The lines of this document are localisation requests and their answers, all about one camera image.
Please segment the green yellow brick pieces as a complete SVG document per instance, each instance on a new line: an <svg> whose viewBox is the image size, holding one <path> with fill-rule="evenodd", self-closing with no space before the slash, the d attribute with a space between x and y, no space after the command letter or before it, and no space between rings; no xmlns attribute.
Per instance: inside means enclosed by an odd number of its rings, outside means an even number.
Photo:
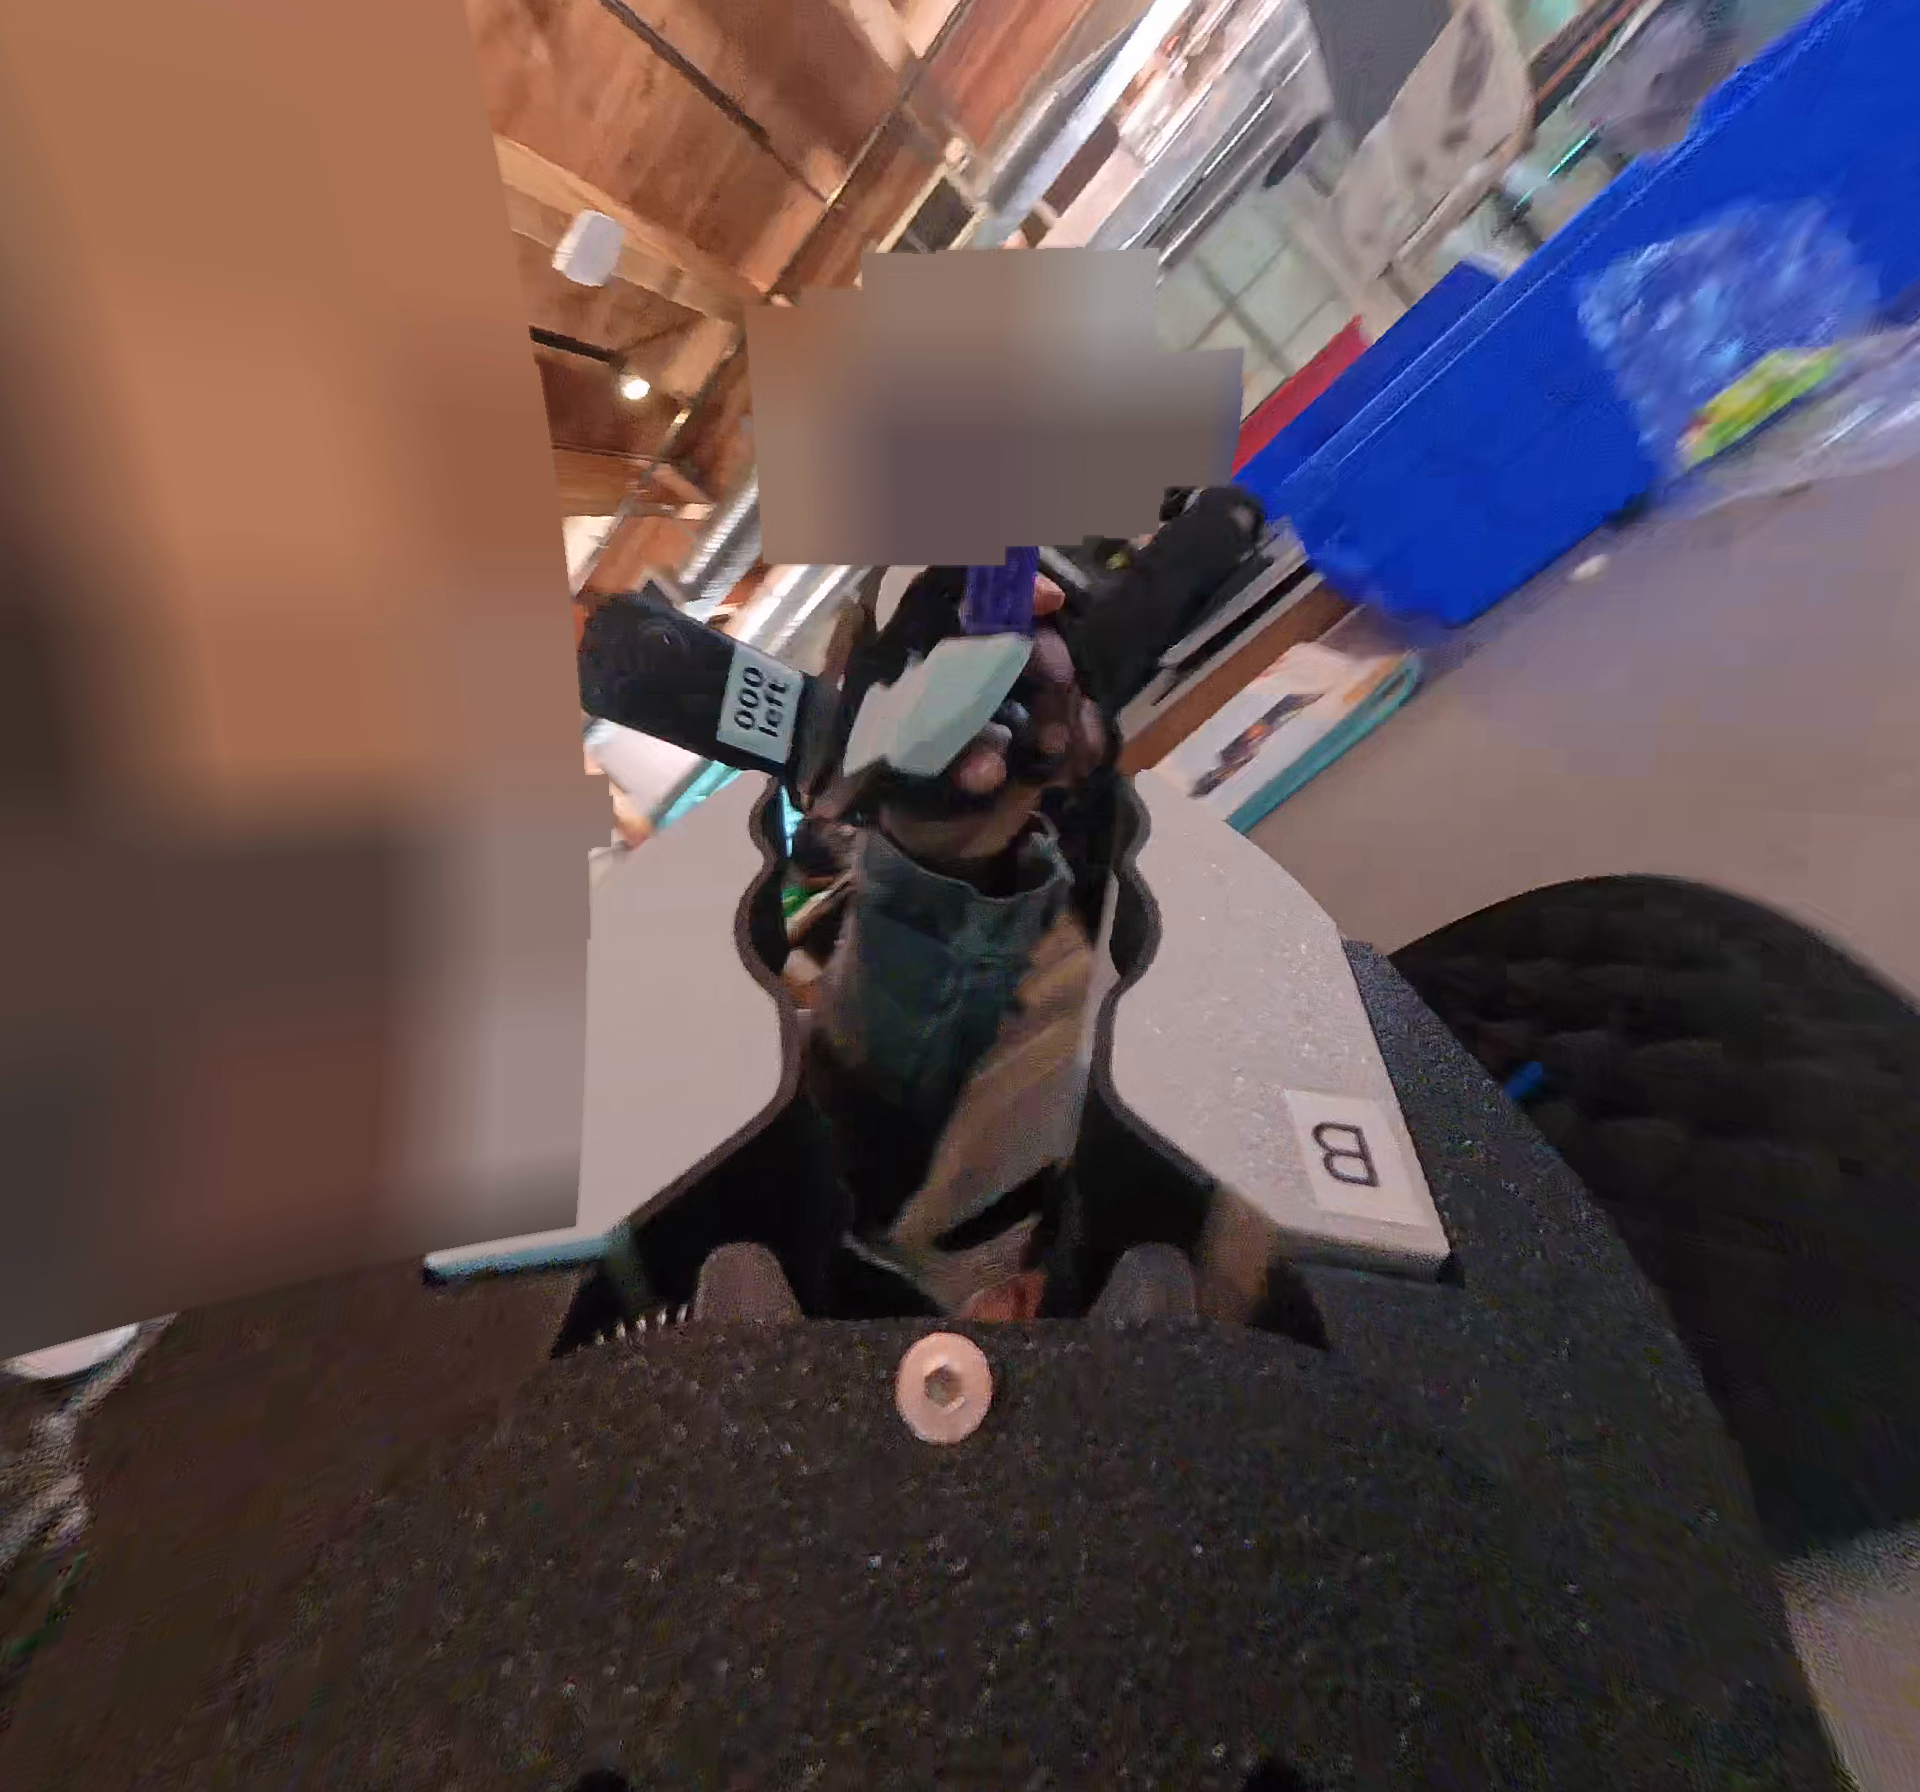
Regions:
<svg viewBox="0 0 1920 1792"><path fill-rule="evenodd" d="M1830 387L1841 364L1840 345L1782 349L1763 356L1692 411L1674 444L1677 471L1711 465L1749 444L1769 423Z"/></svg>

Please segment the person's jeans leg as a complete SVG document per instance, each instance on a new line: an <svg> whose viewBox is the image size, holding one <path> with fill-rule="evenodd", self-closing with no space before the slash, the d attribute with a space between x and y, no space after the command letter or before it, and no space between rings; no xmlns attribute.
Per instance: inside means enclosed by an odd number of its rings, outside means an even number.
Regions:
<svg viewBox="0 0 1920 1792"><path fill-rule="evenodd" d="M1033 817L983 884L869 831L810 1020L850 1251L935 1307L1037 1281L1085 1112L1091 937Z"/></svg>

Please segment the black cushioned mat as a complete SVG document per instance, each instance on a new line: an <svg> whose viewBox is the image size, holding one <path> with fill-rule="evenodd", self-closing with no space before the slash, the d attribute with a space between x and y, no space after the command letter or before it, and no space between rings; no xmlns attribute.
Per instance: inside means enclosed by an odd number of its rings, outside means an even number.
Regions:
<svg viewBox="0 0 1920 1792"><path fill-rule="evenodd" d="M1917 1018L1781 911L1658 874L1524 892L1392 966L1616 1226L1782 1560L1917 1518Z"/></svg>

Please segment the instruction booklet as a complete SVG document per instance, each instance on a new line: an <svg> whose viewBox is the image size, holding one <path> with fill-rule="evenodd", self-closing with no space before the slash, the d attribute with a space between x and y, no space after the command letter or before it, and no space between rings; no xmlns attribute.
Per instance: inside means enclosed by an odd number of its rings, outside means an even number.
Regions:
<svg viewBox="0 0 1920 1792"><path fill-rule="evenodd" d="M1294 644L1173 748L1157 773L1232 831L1250 834L1408 704L1423 672L1417 651Z"/></svg>

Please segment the person's left hand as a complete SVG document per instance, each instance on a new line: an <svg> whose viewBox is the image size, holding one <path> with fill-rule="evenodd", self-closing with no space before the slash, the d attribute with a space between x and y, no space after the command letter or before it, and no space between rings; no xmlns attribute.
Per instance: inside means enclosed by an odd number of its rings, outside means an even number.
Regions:
<svg viewBox="0 0 1920 1792"><path fill-rule="evenodd" d="M1034 621L1028 686L1028 748L1039 774L1016 776L1012 737L990 724L941 773L946 792L940 807L888 801L877 808L875 831L917 866L982 878L1018 851L1047 790L1079 786L1101 766L1109 726L1082 692L1052 618Z"/></svg>

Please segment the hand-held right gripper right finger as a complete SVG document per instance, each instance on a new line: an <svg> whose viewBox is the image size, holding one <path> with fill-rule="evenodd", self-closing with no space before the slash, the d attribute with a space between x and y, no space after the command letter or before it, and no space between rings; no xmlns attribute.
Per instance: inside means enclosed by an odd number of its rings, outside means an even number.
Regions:
<svg viewBox="0 0 1920 1792"><path fill-rule="evenodd" d="M1142 937L1101 1094L1310 1265L1432 1281L1449 1232L1329 911L1168 776L1120 790Z"/></svg>

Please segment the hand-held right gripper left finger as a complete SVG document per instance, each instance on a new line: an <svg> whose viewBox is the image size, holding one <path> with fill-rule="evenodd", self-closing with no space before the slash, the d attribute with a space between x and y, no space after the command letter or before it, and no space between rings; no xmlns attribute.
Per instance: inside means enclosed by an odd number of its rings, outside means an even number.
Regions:
<svg viewBox="0 0 1920 1792"><path fill-rule="evenodd" d="M640 847L592 856L573 1222L431 1252L429 1276L605 1257L787 1104L798 1015L752 937L779 808L772 776L735 776Z"/></svg>

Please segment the purple toy brick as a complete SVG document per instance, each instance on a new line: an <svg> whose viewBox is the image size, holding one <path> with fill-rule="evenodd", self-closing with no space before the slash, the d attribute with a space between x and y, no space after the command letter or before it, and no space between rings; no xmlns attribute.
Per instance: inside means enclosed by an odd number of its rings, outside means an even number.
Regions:
<svg viewBox="0 0 1920 1792"><path fill-rule="evenodd" d="M1007 550L993 564L972 564L963 572L958 607L966 637L1020 634L1029 637L1037 618L1039 552Z"/></svg>

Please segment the blue plastic bin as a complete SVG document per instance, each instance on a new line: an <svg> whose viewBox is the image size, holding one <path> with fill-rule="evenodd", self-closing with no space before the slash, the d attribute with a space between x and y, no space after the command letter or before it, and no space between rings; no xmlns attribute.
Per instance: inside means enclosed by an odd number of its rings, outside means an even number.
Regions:
<svg viewBox="0 0 1920 1792"><path fill-rule="evenodd" d="M1461 266L1239 469L1345 595L1461 624L1654 487L1579 286L1744 204L1814 200L1917 271L1917 0L1825 0L1502 282Z"/></svg>

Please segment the clear plastic bag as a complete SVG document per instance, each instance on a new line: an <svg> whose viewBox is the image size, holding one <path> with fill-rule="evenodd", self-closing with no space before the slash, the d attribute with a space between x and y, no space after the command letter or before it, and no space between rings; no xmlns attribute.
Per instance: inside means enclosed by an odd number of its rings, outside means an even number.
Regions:
<svg viewBox="0 0 1920 1792"><path fill-rule="evenodd" d="M1915 298L1814 200L1744 204L1618 258L1579 286L1579 326L1668 501L1705 509L1915 458ZM1692 411L1763 356L1840 345L1830 387L1682 474Z"/></svg>

